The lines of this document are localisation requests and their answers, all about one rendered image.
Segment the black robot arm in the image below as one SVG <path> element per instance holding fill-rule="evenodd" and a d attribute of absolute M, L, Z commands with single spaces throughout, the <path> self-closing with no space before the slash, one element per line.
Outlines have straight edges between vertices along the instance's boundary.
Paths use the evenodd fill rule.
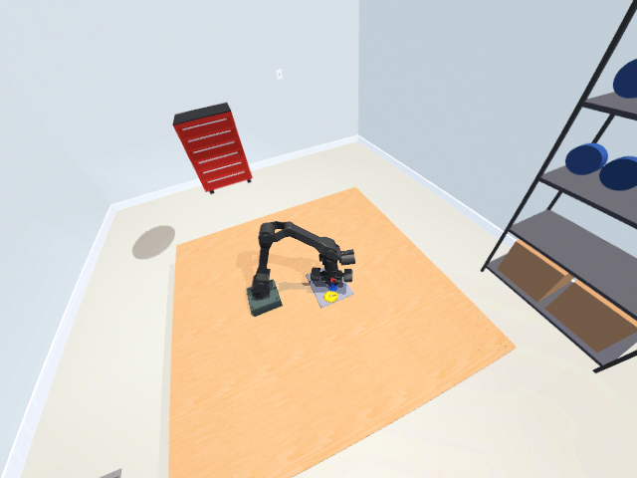
<path fill-rule="evenodd" d="M 276 229 L 282 230 L 275 233 Z M 319 237 L 291 221 L 265 222 L 261 224 L 258 235 L 260 246 L 259 265 L 256 274 L 253 276 L 250 290 L 255 295 L 255 301 L 270 298 L 269 280 L 271 269 L 267 268 L 269 250 L 274 242 L 286 237 L 292 237 L 317 249 L 319 261 L 329 270 L 336 267 L 338 269 L 337 261 L 341 263 L 341 266 L 355 264 L 354 250 L 340 251 L 340 247 L 331 238 Z"/>

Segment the yellow gear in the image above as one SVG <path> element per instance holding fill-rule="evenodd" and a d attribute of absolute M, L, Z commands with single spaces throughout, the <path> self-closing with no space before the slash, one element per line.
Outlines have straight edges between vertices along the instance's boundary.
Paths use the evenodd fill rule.
<path fill-rule="evenodd" d="M 331 295 L 331 297 L 329 295 Z M 327 291 L 327 293 L 324 294 L 324 300 L 326 302 L 329 302 L 329 303 L 336 302 L 337 299 L 338 299 L 338 295 L 334 291 Z"/>

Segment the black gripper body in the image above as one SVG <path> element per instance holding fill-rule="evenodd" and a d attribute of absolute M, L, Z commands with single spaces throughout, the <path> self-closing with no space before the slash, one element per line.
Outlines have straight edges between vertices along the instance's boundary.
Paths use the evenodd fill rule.
<path fill-rule="evenodd" d="M 351 283 L 353 278 L 353 270 L 344 269 L 344 273 L 342 273 L 342 270 L 338 270 L 337 267 L 332 270 L 324 267 L 324 271 L 321 272 L 320 268 L 312 268 L 311 280 L 318 281 L 319 276 L 321 276 L 322 280 L 327 280 L 327 278 L 341 280 L 341 278 L 343 277 L 343 282 Z"/>

